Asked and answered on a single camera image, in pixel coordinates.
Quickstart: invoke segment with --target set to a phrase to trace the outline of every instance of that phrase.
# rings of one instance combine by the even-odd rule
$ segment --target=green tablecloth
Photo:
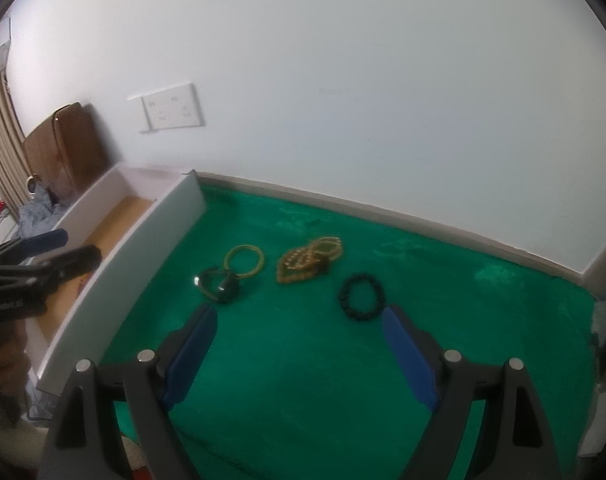
[[[208,210],[179,243],[123,323],[105,362],[156,348],[203,301],[194,276],[237,244],[267,264],[219,306],[219,331],[171,418],[205,480],[393,480],[427,420],[385,344],[380,319],[356,322],[337,302],[353,272],[379,277],[444,348],[478,362],[525,361],[569,471],[593,385],[592,298],[559,278],[326,210],[207,187]],[[337,235],[344,256],[315,280],[278,285],[289,248]],[[251,254],[234,264],[251,266]],[[359,289],[355,306],[372,293]],[[476,402],[450,478],[463,478],[483,406]],[[124,404],[123,431],[134,436]]]

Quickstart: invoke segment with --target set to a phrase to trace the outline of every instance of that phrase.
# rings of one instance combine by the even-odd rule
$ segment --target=curtain
[[[24,134],[16,120],[4,75],[5,72],[0,72],[0,193],[17,219],[19,207],[28,200],[26,179],[30,171],[21,146]]]

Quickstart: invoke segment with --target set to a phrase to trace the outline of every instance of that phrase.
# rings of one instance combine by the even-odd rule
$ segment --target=white wall
[[[583,270],[606,241],[606,33],[583,0],[17,0],[31,131],[91,103],[117,158],[441,222]],[[206,126],[125,98],[193,81]]]

